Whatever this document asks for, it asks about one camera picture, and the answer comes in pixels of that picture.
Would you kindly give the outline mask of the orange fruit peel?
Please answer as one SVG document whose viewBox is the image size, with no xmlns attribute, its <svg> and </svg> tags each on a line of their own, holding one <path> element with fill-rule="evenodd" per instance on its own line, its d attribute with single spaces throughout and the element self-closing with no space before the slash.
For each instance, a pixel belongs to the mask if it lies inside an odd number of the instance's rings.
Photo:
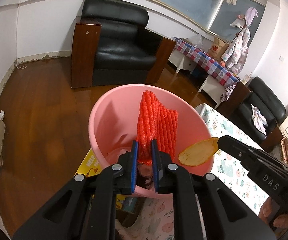
<svg viewBox="0 0 288 240">
<path fill-rule="evenodd" d="M 178 161 L 186 166 L 199 166 L 211 159 L 219 150 L 217 137 L 197 142 L 179 153 Z"/>
</svg>

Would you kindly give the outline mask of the red foam fruit net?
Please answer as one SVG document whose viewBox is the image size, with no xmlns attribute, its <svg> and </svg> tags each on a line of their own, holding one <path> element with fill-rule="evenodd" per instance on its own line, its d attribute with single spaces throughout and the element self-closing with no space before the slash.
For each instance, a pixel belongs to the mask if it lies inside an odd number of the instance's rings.
<svg viewBox="0 0 288 240">
<path fill-rule="evenodd" d="M 169 153 L 171 159 L 175 159 L 178 118 L 178 111 L 167 109 L 152 91 L 143 92 L 136 137 L 139 143 L 139 164 L 152 164 L 151 141 L 153 139 L 157 140 L 159 151 Z"/>
</svg>

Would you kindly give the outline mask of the pink plastic trash bucket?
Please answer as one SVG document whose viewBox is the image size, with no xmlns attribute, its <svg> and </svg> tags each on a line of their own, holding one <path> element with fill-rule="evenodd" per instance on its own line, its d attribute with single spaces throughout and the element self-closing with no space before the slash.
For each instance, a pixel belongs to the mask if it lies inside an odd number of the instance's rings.
<svg viewBox="0 0 288 240">
<path fill-rule="evenodd" d="M 91 148 L 102 168 L 117 163 L 121 150 L 139 143 L 138 164 L 152 173 L 151 141 L 178 155 L 211 137 L 199 113 L 175 94 L 154 86 L 131 84 L 109 90 L 95 103 L 89 119 Z"/>
</svg>

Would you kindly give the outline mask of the yellow picture book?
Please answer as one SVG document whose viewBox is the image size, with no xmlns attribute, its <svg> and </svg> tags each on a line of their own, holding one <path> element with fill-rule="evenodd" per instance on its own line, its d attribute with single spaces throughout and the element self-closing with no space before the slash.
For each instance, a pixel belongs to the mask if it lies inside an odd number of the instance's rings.
<svg viewBox="0 0 288 240">
<path fill-rule="evenodd" d="M 114 180 L 119 173 L 121 175 L 122 171 L 115 172 L 112 166 L 102 168 L 93 150 L 90 149 L 79 165 L 75 176 L 83 175 L 85 178 L 90 179 L 95 188 L 94 204 L 99 204 L 100 207 L 104 207 L 104 204 L 100 201 L 100 197 L 104 198 L 103 201 L 107 200 L 108 204 L 112 204 L 115 200 L 117 210 L 134 215 L 139 199 L 131 195 L 123 194 L 122 189 L 115 187 Z"/>
</svg>

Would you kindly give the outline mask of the floral white tablecloth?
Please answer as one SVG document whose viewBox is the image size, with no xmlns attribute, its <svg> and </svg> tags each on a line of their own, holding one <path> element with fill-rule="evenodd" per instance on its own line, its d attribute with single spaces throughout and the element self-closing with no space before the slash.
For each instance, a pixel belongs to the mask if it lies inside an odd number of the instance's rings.
<svg viewBox="0 0 288 240">
<path fill-rule="evenodd" d="M 195 110 L 204 120 L 212 137 L 229 135 L 248 146 L 259 148 L 248 135 L 211 106 L 203 103 L 195 107 Z M 214 155 L 212 162 L 213 166 L 209 171 L 258 214 L 268 195 L 248 178 L 248 172 L 240 161 L 220 150 Z M 126 228 L 117 221 L 115 227 L 119 239 L 175 239 L 173 200 L 147 198 L 132 226 Z"/>
</svg>

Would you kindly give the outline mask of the checkered cloth side table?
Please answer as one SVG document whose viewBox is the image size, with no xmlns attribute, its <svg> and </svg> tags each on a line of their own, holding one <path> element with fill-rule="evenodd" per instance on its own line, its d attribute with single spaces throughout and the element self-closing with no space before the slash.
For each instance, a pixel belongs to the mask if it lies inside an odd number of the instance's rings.
<svg viewBox="0 0 288 240">
<path fill-rule="evenodd" d="M 236 85 L 238 78 L 199 48 L 177 37 L 171 39 L 175 41 L 175 47 L 168 61 L 176 66 L 177 72 L 189 70 L 192 74 L 197 67 L 203 69 L 207 77 L 199 90 L 204 90 L 219 106 L 224 102 L 225 89 Z"/>
</svg>

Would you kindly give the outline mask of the drink cup with straw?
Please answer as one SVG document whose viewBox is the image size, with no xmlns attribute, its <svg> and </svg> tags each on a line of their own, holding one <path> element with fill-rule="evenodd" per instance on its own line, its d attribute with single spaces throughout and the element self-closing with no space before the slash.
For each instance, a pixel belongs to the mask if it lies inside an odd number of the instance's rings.
<svg viewBox="0 0 288 240">
<path fill-rule="evenodd" d="M 248 81 L 250 80 L 251 76 L 252 76 L 252 72 L 250 72 L 250 74 L 246 74 L 242 79 L 242 83 L 246 85 Z"/>
</svg>

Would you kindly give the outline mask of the orange fruit on table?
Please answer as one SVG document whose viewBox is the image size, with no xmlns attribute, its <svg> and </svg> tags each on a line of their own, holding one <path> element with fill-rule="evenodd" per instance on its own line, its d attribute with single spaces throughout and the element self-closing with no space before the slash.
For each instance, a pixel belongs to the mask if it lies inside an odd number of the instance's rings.
<svg viewBox="0 0 288 240">
<path fill-rule="evenodd" d="M 219 64 L 220 64 L 220 66 L 222 66 L 222 67 L 225 67 L 225 66 L 226 66 L 226 63 L 225 63 L 224 61 L 221 61 Z"/>
</svg>

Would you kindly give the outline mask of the brown cardboard box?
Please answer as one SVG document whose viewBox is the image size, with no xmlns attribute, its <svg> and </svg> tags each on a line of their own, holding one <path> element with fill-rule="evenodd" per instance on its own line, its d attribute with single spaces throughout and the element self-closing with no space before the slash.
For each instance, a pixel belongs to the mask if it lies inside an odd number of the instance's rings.
<svg viewBox="0 0 288 240">
<path fill-rule="evenodd" d="M 221 40 L 218 37 L 215 37 L 214 40 L 213 40 L 213 44 L 212 44 L 211 48 L 209 48 L 209 50 L 207 51 L 207 54 L 211 58 L 213 58 L 216 61 L 220 62 L 220 61 L 222 61 L 221 56 L 226 51 L 228 46 L 229 46 L 229 43 Z"/>
</svg>

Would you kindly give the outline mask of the clear plastic bag on table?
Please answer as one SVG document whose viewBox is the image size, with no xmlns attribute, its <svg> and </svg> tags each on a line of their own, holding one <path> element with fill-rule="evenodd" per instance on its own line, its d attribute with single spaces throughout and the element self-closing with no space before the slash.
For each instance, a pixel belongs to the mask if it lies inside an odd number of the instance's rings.
<svg viewBox="0 0 288 240">
<path fill-rule="evenodd" d="M 188 43 L 191 44 L 194 48 L 202 48 L 203 36 L 201 34 L 196 34 L 192 37 L 189 37 Z"/>
</svg>

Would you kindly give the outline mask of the hanging floral child jacket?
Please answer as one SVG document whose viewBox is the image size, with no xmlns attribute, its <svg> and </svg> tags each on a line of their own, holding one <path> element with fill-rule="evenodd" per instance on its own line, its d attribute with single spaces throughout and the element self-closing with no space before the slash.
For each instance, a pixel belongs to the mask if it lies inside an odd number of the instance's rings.
<svg viewBox="0 0 288 240">
<path fill-rule="evenodd" d="M 249 29 L 244 27 L 221 56 L 226 68 L 235 75 L 241 72 L 246 62 L 250 37 Z"/>
</svg>

